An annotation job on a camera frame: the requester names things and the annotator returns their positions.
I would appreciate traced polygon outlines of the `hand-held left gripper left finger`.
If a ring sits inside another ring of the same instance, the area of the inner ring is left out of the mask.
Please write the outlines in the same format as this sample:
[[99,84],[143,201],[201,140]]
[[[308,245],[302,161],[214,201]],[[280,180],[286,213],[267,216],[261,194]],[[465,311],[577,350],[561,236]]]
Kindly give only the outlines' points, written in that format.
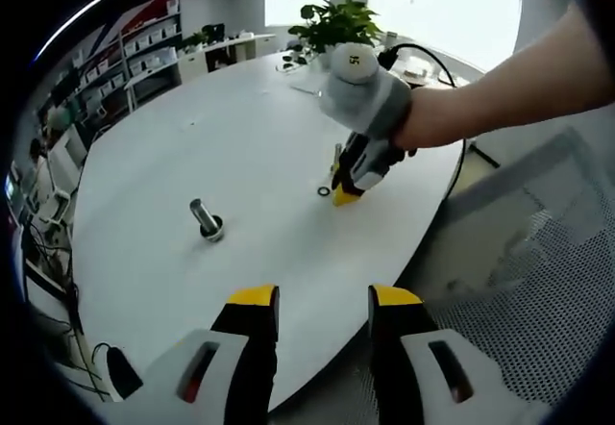
[[123,424],[265,424],[277,371],[280,291],[233,293],[208,330],[161,354],[121,405]]

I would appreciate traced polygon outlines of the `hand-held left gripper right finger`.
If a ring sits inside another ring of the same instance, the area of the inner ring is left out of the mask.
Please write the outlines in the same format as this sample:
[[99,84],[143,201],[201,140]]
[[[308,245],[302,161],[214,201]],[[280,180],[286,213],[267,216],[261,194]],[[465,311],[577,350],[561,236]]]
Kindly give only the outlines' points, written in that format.
[[368,288],[370,371],[381,424],[531,424],[534,406],[505,384],[498,364],[441,329],[400,287]]

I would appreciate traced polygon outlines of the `person's right hand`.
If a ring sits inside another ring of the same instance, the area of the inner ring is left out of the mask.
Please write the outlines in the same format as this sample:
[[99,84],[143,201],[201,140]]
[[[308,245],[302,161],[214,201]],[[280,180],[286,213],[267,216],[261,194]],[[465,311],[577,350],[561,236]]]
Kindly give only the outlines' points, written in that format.
[[448,145],[459,139],[455,129],[453,89],[419,87],[411,94],[406,120],[394,137],[407,151]]

